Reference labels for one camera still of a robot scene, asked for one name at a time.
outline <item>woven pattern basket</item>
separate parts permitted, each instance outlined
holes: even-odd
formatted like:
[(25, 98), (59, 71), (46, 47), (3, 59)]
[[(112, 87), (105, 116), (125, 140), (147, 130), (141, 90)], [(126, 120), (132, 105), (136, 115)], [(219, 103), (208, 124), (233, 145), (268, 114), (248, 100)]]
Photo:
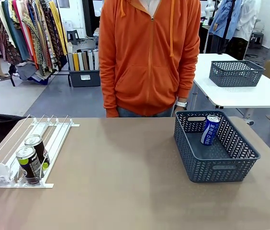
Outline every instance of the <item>woven pattern basket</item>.
[(210, 79), (219, 87), (254, 87), (264, 70), (251, 61), (212, 61)]
[[(208, 115), (221, 118), (213, 144), (200, 142)], [(219, 110), (176, 113), (174, 138), (193, 182), (242, 181), (260, 155)]]

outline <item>beverage can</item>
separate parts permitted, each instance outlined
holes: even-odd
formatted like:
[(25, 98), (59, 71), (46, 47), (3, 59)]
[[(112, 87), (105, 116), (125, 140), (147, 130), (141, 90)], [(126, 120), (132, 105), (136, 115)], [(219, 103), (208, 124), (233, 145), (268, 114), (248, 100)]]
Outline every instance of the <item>beverage can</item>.
[(30, 135), (24, 140), (24, 144), (34, 147), (40, 163), (43, 164), (43, 170), (46, 170), (49, 167), (50, 160), (41, 136), (38, 134)]
[(34, 147), (21, 147), (16, 151), (16, 158), (22, 167), (27, 182), (31, 185), (40, 184), (41, 163)]
[(213, 139), (217, 134), (219, 128), (220, 118), (215, 115), (208, 115), (206, 118), (206, 123), (204, 131), (201, 137), (201, 143), (204, 145), (212, 145)]

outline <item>can lid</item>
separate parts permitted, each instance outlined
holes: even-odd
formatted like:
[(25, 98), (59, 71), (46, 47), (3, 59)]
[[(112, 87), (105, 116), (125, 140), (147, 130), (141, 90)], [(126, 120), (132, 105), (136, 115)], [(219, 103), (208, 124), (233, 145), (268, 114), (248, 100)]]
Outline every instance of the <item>can lid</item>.
[(25, 140), (24, 140), (24, 144), (25, 145), (38, 145), (40, 142), (42, 142), (42, 138), (40, 135), (38, 134), (33, 134), (33, 135), (30, 135), (29, 137), (27, 137)]
[(216, 116), (216, 115), (208, 115), (207, 119), (209, 121), (213, 121), (213, 122), (219, 122), (220, 121), (220, 118), (218, 116)]
[(29, 158), (35, 154), (35, 149), (32, 146), (23, 146), (16, 151), (16, 157)]

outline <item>white wire rack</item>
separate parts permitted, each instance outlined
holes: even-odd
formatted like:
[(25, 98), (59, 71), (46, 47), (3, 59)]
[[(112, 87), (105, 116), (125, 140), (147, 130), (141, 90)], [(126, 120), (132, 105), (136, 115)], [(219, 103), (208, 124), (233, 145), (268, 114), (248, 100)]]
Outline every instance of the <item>white wire rack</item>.
[[(65, 118), (63, 118), (63, 122), (60, 122), (59, 119), (54, 115), (52, 115), (51, 117), (44, 115), (42, 118), (34, 117), (33, 122), (28, 125), (27, 129), (18, 138), (18, 141), (13, 145), (12, 148), (10, 148), (7, 153), (5, 153), (6, 150), (4, 149), (4, 147), (6, 146), (6, 144), (9, 143), (10, 139), (16, 137), (15, 134), (21, 127), (24, 126), (30, 116), (31, 115), (28, 115), (22, 121), (19, 127), (0, 147), (0, 155), (4, 154), (3, 159), (0, 160), (0, 188), (53, 188), (54, 184), (47, 183), (47, 178), (54, 166), (56, 158), (66, 139), (66, 136), (68, 135), (70, 128), (79, 127), (79, 124), (73, 123), (70, 116), (66, 116)], [(45, 143), (45, 149), (47, 150), (47, 156), (50, 160), (50, 165), (45, 170), (43, 170), (43, 164), (41, 164), (40, 183), (34, 186), (27, 183), (20, 164), (16, 159), (16, 151), (20, 147), (24, 146), (24, 139), (33, 134), (38, 134), (43, 138), (43, 141)]]

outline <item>hoodie pocket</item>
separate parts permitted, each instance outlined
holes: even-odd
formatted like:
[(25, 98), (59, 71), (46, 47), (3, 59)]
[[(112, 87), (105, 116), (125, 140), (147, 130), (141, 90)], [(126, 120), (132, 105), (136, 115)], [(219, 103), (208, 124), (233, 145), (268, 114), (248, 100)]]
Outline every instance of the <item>hoodie pocket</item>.
[(147, 66), (128, 66), (126, 71), (117, 81), (115, 90), (125, 97), (135, 97), (143, 91), (144, 82), (147, 79)]
[(168, 67), (152, 68), (153, 74), (153, 90), (155, 91), (155, 100), (164, 102), (164, 104), (172, 103), (178, 90), (179, 82), (173, 76)]

